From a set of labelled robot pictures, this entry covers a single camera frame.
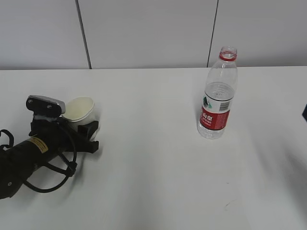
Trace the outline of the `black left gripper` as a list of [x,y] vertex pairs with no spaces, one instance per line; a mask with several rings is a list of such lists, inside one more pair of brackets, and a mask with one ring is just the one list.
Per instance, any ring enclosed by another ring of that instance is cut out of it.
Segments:
[[35,144],[41,153],[51,150],[95,153],[99,149],[99,142],[91,139],[95,138],[98,127],[99,122],[93,121],[78,125],[75,131],[61,117],[52,121],[33,119],[28,141]]

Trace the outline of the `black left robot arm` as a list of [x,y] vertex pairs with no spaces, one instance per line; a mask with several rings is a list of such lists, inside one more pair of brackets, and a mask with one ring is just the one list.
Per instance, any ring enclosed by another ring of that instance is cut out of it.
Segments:
[[[60,117],[55,121],[34,119],[30,137],[17,145],[11,132],[2,129],[0,132],[8,136],[9,143],[0,147],[0,197],[14,196],[22,185],[37,193],[50,193],[62,187],[76,172],[77,154],[98,151],[99,142],[91,140],[98,125],[95,120],[74,130]],[[41,167],[63,174],[64,179],[49,189],[34,186],[28,178]]]

